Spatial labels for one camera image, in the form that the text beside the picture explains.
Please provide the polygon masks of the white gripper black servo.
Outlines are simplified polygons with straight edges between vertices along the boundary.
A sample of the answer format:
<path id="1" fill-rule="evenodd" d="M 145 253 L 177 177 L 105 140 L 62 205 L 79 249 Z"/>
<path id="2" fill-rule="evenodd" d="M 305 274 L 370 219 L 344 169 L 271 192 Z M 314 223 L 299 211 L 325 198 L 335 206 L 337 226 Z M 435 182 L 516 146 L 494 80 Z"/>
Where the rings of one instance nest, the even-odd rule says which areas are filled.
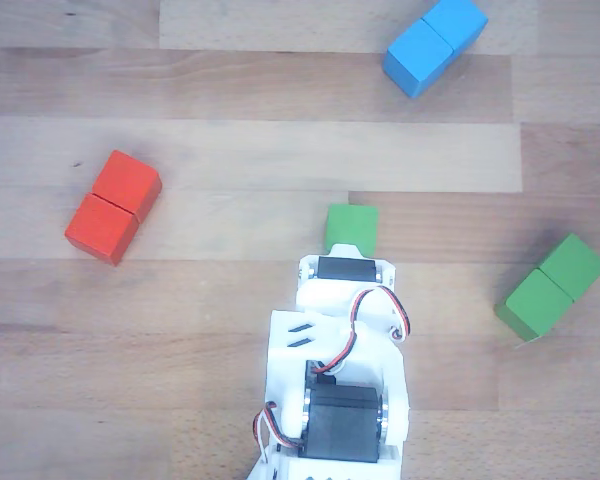
<path id="1" fill-rule="evenodd" d="M 356 245 L 336 243 L 325 255 L 301 258 L 296 308 L 324 315 L 348 316 L 355 298 L 363 296 L 356 318 L 402 342 L 411 333 L 406 309 L 395 294 L 396 267 L 363 256 Z"/>

